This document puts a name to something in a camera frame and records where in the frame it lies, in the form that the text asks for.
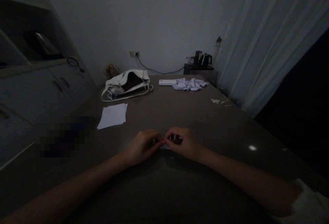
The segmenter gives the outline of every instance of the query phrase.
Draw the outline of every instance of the table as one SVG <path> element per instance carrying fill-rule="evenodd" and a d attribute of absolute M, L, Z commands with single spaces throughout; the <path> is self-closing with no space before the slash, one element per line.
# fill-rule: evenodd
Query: table
<path fill-rule="evenodd" d="M 202 79 L 201 76 L 181 75 Z M 208 85 L 177 91 L 159 86 L 145 96 L 113 103 L 100 100 L 101 90 L 73 115 L 95 116 L 103 107 L 128 103 L 127 122 L 89 134 L 70 158 L 40 158 L 31 146 L 0 172 L 0 218 L 30 199 L 122 151 L 140 130 L 188 127 L 204 146 L 285 180 L 301 178 L 313 190 L 329 196 L 329 184 L 284 147 L 251 117 Z M 222 104 L 211 99 L 221 100 Z M 159 151 L 146 162 L 117 175 L 82 204 L 68 223 L 271 223 L 267 213 L 216 172 L 172 151 Z"/>

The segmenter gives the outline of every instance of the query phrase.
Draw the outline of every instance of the white sleeve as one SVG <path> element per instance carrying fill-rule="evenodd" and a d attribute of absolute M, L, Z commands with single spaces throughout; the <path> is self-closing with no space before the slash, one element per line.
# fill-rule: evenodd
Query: white sleeve
<path fill-rule="evenodd" d="M 303 189 L 292 204 L 292 215 L 279 218 L 271 215 L 282 224 L 322 224 L 329 223 L 329 199 L 312 191 L 303 181 L 297 179 L 293 184 Z"/>

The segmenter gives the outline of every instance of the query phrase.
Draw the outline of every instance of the white curtain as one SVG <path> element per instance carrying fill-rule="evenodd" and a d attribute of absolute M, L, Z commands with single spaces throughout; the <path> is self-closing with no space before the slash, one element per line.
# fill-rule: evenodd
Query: white curtain
<path fill-rule="evenodd" d="M 237 0 L 215 63 L 218 88 L 255 117 L 329 28 L 329 0 Z"/>

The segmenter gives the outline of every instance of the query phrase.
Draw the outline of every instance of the white cabinet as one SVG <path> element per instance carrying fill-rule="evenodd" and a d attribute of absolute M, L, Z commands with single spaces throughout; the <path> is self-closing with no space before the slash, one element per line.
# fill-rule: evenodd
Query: white cabinet
<path fill-rule="evenodd" d="M 49 70 L 79 106 L 98 90 L 89 74 L 80 72 L 78 67 L 63 64 Z"/>
<path fill-rule="evenodd" d="M 65 116 L 77 105 L 47 70 L 31 71 L 0 79 L 0 103 L 24 119 Z"/>
<path fill-rule="evenodd" d="M 0 104 L 0 167 L 34 141 L 34 127 Z"/>

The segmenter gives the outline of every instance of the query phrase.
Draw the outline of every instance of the white paper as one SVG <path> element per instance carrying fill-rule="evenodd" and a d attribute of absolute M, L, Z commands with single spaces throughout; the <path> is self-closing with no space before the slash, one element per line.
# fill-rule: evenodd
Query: white paper
<path fill-rule="evenodd" d="M 164 144 L 160 147 L 160 149 L 170 149 L 167 144 Z"/>
<path fill-rule="evenodd" d="M 197 80 L 195 78 L 191 80 L 185 80 L 185 78 L 176 79 L 177 84 L 173 85 L 173 88 L 176 90 L 192 90 L 197 91 L 202 89 L 202 87 L 207 86 L 209 83 L 203 80 Z"/>
<path fill-rule="evenodd" d="M 102 118 L 97 126 L 97 129 L 121 125 L 126 122 L 126 104 L 118 104 L 114 106 L 104 107 Z"/>
<path fill-rule="evenodd" d="M 125 103 L 125 105 L 126 105 L 126 112 L 127 112 L 127 106 L 128 106 L 128 103 Z M 120 123 L 120 124 L 118 124 L 118 125 L 123 125 L 123 123 Z"/>

